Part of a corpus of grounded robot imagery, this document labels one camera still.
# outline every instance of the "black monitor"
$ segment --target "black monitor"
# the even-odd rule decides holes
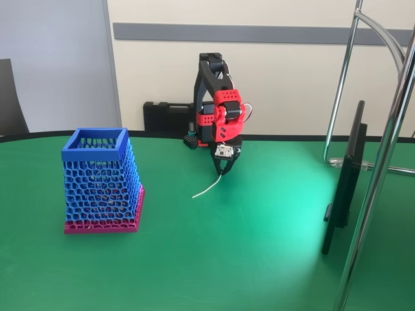
[[[349,209],[355,192],[357,179],[362,167],[364,143],[366,142],[367,125],[362,123],[364,101],[357,106],[356,116],[351,128],[343,166],[338,179],[333,203],[327,206],[324,221],[327,222],[322,253],[329,253],[331,239],[335,228],[343,228],[348,224]]]

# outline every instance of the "metal stand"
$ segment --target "metal stand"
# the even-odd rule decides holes
[[[415,84],[415,27],[410,39],[406,56],[404,57],[403,51],[397,44],[396,40],[382,26],[367,16],[363,15],[361,13],[361,6],[362,0],[358,0],[356,4],[355,15],[353,18],[353,24],[351,26],[350,38],[346,50],[346,57],[344,59],[342,74],[340,76],[340,82],[337,89],[336,101],[331,115],[329,131],[327,133],[326,145],[324,147],[323,159],[325,162],[330,163],[327,161],[327,151],[330,144],[331,135],[333,133],[334,122],[338,110],[338,103],[340,102],[344,78],[346,76],[346,71],[350,59],[351,47],[353,46],[353,40],[359,19],[371,26],[378,33],[378,35],[380,35],[388,48],[391,50],[396,62],[396,67],[399,71],[399,82],[396,88],[394,101],[392,103],[392,108],[386,123],[385,131],[382,136],[381,144],[377,151],[375,164],[372,165],[372,176],[370,178],[369,186],[364,197],[359,219],[357,220],[356,230],[351,242],[346,265],[344,267],[340,281],[340,288],[338,289],[338,294],[333,306],[333,311],[343,311],[346,305],[351,283],[355,274],[356,263],[360,258],[362,245],[366,239],[370,221],[374,213],[374,207],[376,206],[379,199],[387,171],[389,170],[393,172],[415,174],[415,170],[399,167],[389,167],[390,159],[396,145],[403,118],[409,104],[410,95]]]
[[[351,28],[350,28],[348,46],[346,48],[346,55],[344,56],[343,67],[342,67],[342,71],[340,74],[340,80],[338,81],[335,103],[333,105],[333,111],[331,112],[329,128],[327,130],[326,143],[324,145],[323,161],[332,166],[336,166],[336,162],[338,161],[338,159],[328,159],[327,155],[329,152],[331,138],[333,136],[333,130],[335,127],[338,107],[340,106],[340,99],[343,93],[344,82],[346,80],[346,74],[348,72],[348,67],[349,67],[349,62],[350,62],[351,50],[353,48],[353,43],[355,41],[357,24],[359,23],[359,20],[363,21],[370,28],[372,28],[379,35],[379,37],[381,37],[381,39],[384,41],[386,46],[389,48],[389,51],[392,53],[392,56],[394,57],[398,77],[401,76],[402,74],[403,62],[405,61],[405,52],[402,49],[402,47],[399,45],[399,43],[395,40],[395,38],[385,28],[383,28],[380,24],[378,24],[378,22],[374,21],[372,18],[364,15],[361,12],[362,2],[363,0],[357,0],[356,2],[355,13],[353,15],[353,23],[351,24]],[[368,168],[373,169],[374,164],[369,163]],[[388,170],[390,172],[415,175],[415,170],[411,168],[389,167]]]

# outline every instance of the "green table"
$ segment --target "green table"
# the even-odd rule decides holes
[[[0,310],[331,310],[370,172],[322,257],[340,172],[322,163],[323,142],[245,141],[192,200],[217,178],[209,152],[132,137],[146,190],[138,233],[64,235],[68,138],[0,143]],[[400,143],[392,164],[415,167],[414,155]],[[413,310],[414,197],[414,178],[387,176],[346,310]]]

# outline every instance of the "black chair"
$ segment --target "black chair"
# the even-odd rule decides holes
[[[0,60],[0,135],[24,133],[29,129],[16,93],[12,62]]]

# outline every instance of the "wire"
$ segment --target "wire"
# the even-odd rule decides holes
[[[249,103],[249,102],[245,102],[244,103],[244,106],[249,106],[250,108],[251,108],[251,111],[249,111],[249,115],[247,116],[247,118],[244,120],[244,122],[246,122],[250,117],[251,117],[251,114],[252,114],[252,111],[254,110],[253,109],[253,107],[251,106],[251,104]]]
[[[229,77],[229,80],[231,80],[232,83],[232,89],[235,89],[235,84],[233,83],[232,77],[231,77],[231,68],[229,67],[229,64],[225,61],[222,61],[223,64],[226,64],[228,66],[229,73],[226,74]]]
[[[198,194],[196,194],[196,195],[194,195],[194,196],[192,196],[192,199],[194,199],[194,198],[196,198],[197,196],[201,196],[203,193],[206,193],[207,191],[209,191],[214,185],[216,185],[219,181],[220,181],[220,178],[222,177],[222,175],[219,175],[219,178],[218,178],[218,180],[216,180],[215,182],[214,182],[214,184],[212,184],[212,186],[210,186],[209,188],[207,188],[205,191],[202,191],[201,193],[198,193]]]

